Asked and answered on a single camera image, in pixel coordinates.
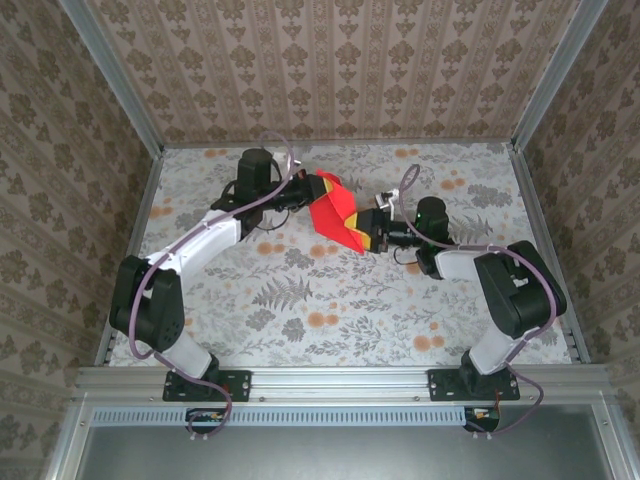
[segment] white arm segment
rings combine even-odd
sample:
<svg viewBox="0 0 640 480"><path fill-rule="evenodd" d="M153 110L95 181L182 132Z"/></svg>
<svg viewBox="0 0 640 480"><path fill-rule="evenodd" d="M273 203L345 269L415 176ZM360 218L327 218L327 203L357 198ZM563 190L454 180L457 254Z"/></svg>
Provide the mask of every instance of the white arm segment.
<svg viewBox="0 0 640 480"><path fill-rule="evenodd" d="M524 335L539 330L538 327L528 330ZM506 366L506 359L514 348L522 341L522 337L511 338L505 335L491 322L478 343L469 351L469 358L482 375L491 375Z"/></svg>
<svg viewBox="0 0 640 480"><path fill-rule="evenodd" d="M473 260L485 253L487 253L485 250L443 250L435 257L438 273L444 280L480 282Z"/></svg>
<svg viewBox="0 0 640 480"><path fill-rule="evenodd" d="M206 224L212 219L224 214L219 210L210 210L189 232L185 233L178 240L159 252L147 257L150 264L154 264L165 253L173 248L185 236L189 235L202 224ZM211 227L193 237L183 245L176 253L171 254L159 268L162 270L173 269L180 275L182 291L186 292L189 283L193 280L194 274L202 269L220 252L232 247L240 241L240 222L231 217L216 223ZM211 355L189 333L183 329L176 342L167 350L162 352L162 356L169 360L176 368L186 374L202 378L211 363Z"/></svg>
<svg viewBox="0 0 640 480"><path fill-rule="evenodd" d="M159 252L152 253L147 257L149 263L153 265L165 253L171 250L174 245L180 242L184 237L202 224L206 224L225 212L220 210L209 210L207 214L200 220L191 230L185 233L171 245L163 248ZM240 241L241 231L240 222L233 217L227 218L222 222L216 223L212 227L207 227L196 237L192 238L187 244L183 245L180 250L170 255L160 267L162 270L173 269L180 275L182 291L186 292L189 288L189 282L194 274L202 271L202 269L223 250L232 247Z"/></svg>
<svg viewBox="0 0 640 480"><path fill-rule="evenodd" d="M462 279L479 282L474 259L486 253L485 250L443 250L435 257L438 273L445 280ZM535 330L538 328L529 330L524 335ZM522 337L514 339L505 335L494 322L491 322L480 341L471 348L469 357L482 375L490 375L504 368L506 359L521 339Z"/></svg>

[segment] black mounting bracket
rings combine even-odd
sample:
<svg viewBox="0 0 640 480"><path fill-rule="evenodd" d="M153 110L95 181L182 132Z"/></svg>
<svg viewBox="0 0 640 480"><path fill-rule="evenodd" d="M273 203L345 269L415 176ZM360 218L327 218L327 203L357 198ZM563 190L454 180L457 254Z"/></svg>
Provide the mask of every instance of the black mounting bracket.
<svg viewBox="0 0 640 480"><path fill-rule="evenodd" d="M491 375L482 375L473 365L467 350L458 368L427 371L432 402L520 400L518 379L506 367Z"/></svg>
<svg viewBox="0 0 640 480"><path fill-rule="evenodd" d="M219 370L216 384L225 389L234 403L249 401L250 370ZM224 402L222 394L212 388L196 385L175 372L167 372L162 400L165 402Z"/></svg>

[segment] aluminum frame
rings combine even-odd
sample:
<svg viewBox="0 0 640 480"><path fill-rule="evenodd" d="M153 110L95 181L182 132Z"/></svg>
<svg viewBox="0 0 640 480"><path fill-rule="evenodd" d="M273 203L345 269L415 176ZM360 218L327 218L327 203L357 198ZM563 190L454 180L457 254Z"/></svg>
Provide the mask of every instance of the aluminum frame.
<svg viewBox="0 0 640 480"><path fill-rule="evenodd" d="M129 81L122 68L122 62L102 34L100 24L91 13L89 5L85 1L78 0L60 0L60 4L80 34L91 57L100 67L133 128L138 132L140 140L151 157L157 158L162 152L162 134L151 119L143 98Z"/></svg>
<svg viewBox="0 0 640 480"><path fill-rule="evenodd" d="M553 248L551 235L549 234L547 223L544 220L542 207L540 206L540 201L536 195L536 190L533 186L533 180L531 179L524 153L522 152L522 149L510 147L509 156L511 158L511 165L513 166L513 171L516 175L516 180L518 181L518 187L522 194L522 202L527 211L531 231L533 232L533 237L536 241L536 246L538 247L540 256L549 267L551 273L553 273L567 299L567 311L561 317L563 329L566 331L565 339L567 340L567 346L570 349L575 349L577 353L576 359L578 361L582 363L589 363L591 362L591 357L587 350L587 344L582 336L578 317L576 316L571 296L567 290L567 284L564 280L558 256Z"/></svg>
<svg viewBox="0 0 640 480"><path fill-rule="evenodd" d="M492 402L431 402L424 367L251 368L254 408L288 407L416 407L489 405ZM640 478L638 461L604 365L522 365L518 371L540 383L548 405L590 405L599 426L610 469L616 479ZM162 367L90 367L80 370L76 391L56 446L47 480L76 478L95 409L103 406L157 406L166 369ZM537 391L520 386L531 405ZM219 407L221 403L176 403L176 406Z"/></svg>
<svg viewBox="0 0 640 480"><path fill-rule="evenodd" d="M578 5L513 132L512 140L520 148L531 139L606 5L607 0L585 0Z"/></svg>

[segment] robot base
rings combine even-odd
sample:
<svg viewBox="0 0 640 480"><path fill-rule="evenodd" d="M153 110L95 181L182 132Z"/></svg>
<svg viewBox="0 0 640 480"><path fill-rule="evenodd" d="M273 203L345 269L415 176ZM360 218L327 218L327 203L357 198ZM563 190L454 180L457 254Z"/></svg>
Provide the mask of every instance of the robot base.
<svg viewBox="0 0 640 480"><path fill-rule="evenodd" d="M519 400L518 380L506 368L491 375L481 375L469 358L469 351L462 355L459 368L428 370L429 395L432 402L453 402L496 399Z"/></svg>

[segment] patterned wallpaper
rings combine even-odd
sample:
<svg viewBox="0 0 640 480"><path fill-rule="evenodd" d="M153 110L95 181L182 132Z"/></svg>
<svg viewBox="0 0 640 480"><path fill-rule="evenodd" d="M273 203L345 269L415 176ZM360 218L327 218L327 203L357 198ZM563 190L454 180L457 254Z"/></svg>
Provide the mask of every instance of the patterned wallpaper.
<svg viewBox="0 0 640 480"><path fill-rule="evenodd" d="M610 1L526 156L593 360L640 439L640 2Z"/></svg>
<svg viewBox="0 0 640 480"><path fill-rule="evenodd" d="M164 141L509 137L578 0L88 0Z"/></svg>
<svg viewBox="0 0 640 480"><path fill-rule="evenodd" d="M38 478L150 159L55 1L0 2L0 477Z"/></svg>

